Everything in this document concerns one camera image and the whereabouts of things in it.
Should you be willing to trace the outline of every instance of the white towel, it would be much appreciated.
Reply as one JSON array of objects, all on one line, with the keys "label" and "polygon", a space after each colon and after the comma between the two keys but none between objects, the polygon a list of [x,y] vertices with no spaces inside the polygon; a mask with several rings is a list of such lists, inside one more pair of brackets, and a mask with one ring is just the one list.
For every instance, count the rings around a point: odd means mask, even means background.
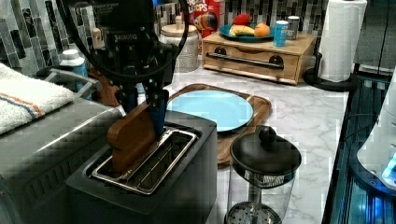
[{"label": "white towel", "polygon": [[72,91],[33,79],[0,63],[0,134],[74,100]]}]

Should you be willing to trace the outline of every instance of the fruit bowl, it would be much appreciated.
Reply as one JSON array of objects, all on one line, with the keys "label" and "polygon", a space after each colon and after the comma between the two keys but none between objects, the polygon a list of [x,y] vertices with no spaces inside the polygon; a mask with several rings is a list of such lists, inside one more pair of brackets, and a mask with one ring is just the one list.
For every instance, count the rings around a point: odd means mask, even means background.
[{"label": "fruit bowl", "polygon": [[220,26],[219,28],[220,34],[227,39],[240,41],[240,42],[247,42],[247,43],[263,42],[274,39],[275,28],[273,27],[271,27],[271,34],[269,34],[268,36],[255,37],[254,35],[237,35],[237,36],[230,35],[230,29],[232,26],[233,26],[232,24]]}]

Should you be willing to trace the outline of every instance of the tile backsplash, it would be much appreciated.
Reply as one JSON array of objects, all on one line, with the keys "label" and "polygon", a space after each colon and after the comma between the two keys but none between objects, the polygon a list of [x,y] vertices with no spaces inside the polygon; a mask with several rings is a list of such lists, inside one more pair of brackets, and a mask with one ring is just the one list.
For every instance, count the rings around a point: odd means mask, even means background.
[{"label": "tile backsplash", "polygon": [[[35,74],[41,68],[59,64],[65,49],[75,48],[64,28],[56,0],[0,0],[0,62],[25,75]],[[256,22],[273,25],[289,15],[301,18],[300,30],[317,33],[321,29],[327,0],[225,0],[224,23],[235,15],[249,13]],[[179,14],[177,4],[155,9],[157,29]],[[72,17],[86,47],[92,43],[91,30],[95,27],[92,7],[75,8]]]}]

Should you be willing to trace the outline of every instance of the french press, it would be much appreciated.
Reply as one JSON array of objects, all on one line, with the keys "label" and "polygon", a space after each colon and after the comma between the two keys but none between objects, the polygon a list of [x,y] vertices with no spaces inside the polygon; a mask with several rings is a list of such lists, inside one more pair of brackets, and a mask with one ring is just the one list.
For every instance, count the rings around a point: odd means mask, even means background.
[{"label": "french press", "polygon": [[231,156],[224,223],[282,223],[302,160],[297,147],[259,125],[255,133],[235,139]]}]

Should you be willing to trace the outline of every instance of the banana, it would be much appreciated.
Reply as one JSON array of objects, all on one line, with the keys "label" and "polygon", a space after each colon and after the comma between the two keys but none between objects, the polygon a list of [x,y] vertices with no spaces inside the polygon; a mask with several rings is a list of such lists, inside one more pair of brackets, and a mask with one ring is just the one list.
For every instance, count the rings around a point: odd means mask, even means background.
[{"label": "banana", "polygon": [[254,35],[254,29],[245,25],[233,25],[230,29],[230,35]]}]

